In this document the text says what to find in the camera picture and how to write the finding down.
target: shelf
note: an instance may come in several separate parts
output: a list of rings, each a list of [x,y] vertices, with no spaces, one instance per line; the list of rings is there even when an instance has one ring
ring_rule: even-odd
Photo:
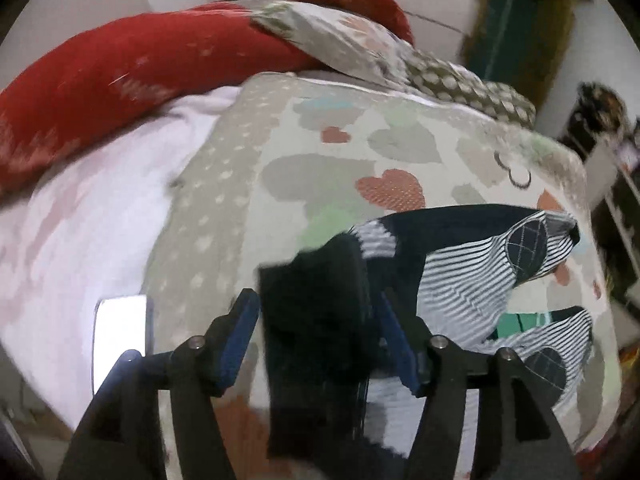
[[[622,243],[626,249],[626,254],[631,261],[631,266],[633,267],[634,274],[636,275],[636,278],[640,280],[640,258],[638,257],[638,254],[636,253],[636,250],[634,248],[633,240],[631,239],[631,236],[626,231],[625,225],[623,224],[622,213],[613,203],[611,192],[608,192],[604,196],[604,201],[606,202],[607,207],[609,208],[609,213],[611,214],[611,218],[613,219],[614,224],[618,229],[620,239],[622,240]]]
[[[613,150],[607,144],[604,144],[604,147],[605,147],[605,152],[607,153],[607,155],[609,156],[609,158],[611,159],[615,167],[618,168],[618,173],[622,174],[622,178],[625,179],[626,184],[631,188],[631,192],[634,194],[634,196],[636,197],[636,200],[640,204],[640,190],[638,189],[638,186],[636,186],[636,183],[633,180],[631,180],[631,177],[625,171],[625,168],[622,167],[622,165],[620,164],[620,161],[616,157],[616,154],[613,152]]]

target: blue gripper pad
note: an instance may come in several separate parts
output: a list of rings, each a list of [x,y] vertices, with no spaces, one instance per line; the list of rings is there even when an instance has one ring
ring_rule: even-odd
[[[373,303],[373,313],[398,378],[414,396],[421,397],[422,386],[431,378],[431,362],[426,352],[428,330],[421,318],[405,315],[400,308],[394,308],[384,292]]]
[[[204,375],[220,395],[236,382],[259,314],[260,297],[254,290],[244,288],[229,313],[214,319],[205,334]]]

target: heart pattern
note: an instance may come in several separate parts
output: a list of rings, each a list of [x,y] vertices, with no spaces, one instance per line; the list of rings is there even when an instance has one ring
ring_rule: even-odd
[[[549,193],[546,189],[538,197],[536,204],[538,209],[546,209],[547,211],[564,211],[564,207],[560,205],[556,197]]]
[[[599,300],[602,297],[600,285],[598,285],[598,282],[596,280],[593,280],[593,295],[596,297],[596,300]]]
[[[356,189],[367,202],[391,211],[425,207],[422,186],[417,178],[404,170],[386,170],[382,177],[365,176],[356,181]]]
[[[322,130],[320,138],[325,144],[341,144],[343,142],[349,142],[351,135],[342,131],[338,126],[328,126]]]
[[[571,273],[569,272],[569,267],[566,266],[566,263],[562,262],[554,269],[554,276],[556,277],[556,282],[558,282],[562,286],[569,285],[571,281]]]
[[[214,408],[226,454],[238,480],[293,478],[289,462],[267,452],[269,428],[249,407],[247,399],[235,399]]]

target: metal screw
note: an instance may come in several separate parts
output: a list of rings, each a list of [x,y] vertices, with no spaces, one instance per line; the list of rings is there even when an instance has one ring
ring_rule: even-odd
[[[204,346],[205,339],[203,335],[193,335],[187,341],[191,350],[199,350]]]
[[[502,348],[500,348],[498,350],[498,353],[500,354],[500,357],[505,359],[506,361],[513,361],[516,357],[518,357],[518,354],[513,351],[513,348],[509,348],[508,346],[503,346]]]
[[[133,361],[133,359],[137,359],[139,357],[142,357],[142,356],[140,355],[140,352],[138,352],[137,350],[125,350],[120,356],[120,360]]]
[[[446,348],[446,346],[449,344],[449,340],[444,337],[443,335],[435,335],[431,338],[431,345],[435,346],[436,348]]]

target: clothing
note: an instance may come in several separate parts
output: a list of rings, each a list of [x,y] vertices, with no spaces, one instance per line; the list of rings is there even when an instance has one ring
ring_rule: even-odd
[[[369,449],[380,420],[406,409],[396,401],[409,390],[372,319],[372,302],[387,287],[432,333],[487,354],[511,346],[546,386],[550,404],[566,398],[591,351],[583,308],[505,338],[495,332],[512,288],[553,271],[578,241],[564,212],[452,206],[365,222],[290,264],[261,269],[274,452],[313,460],[330,442]],[[421,412],[424,401],[414,400],[411,409]],[[360,474],[357,464],[350,474]],[[372,478],[397,477],[380,467]]]

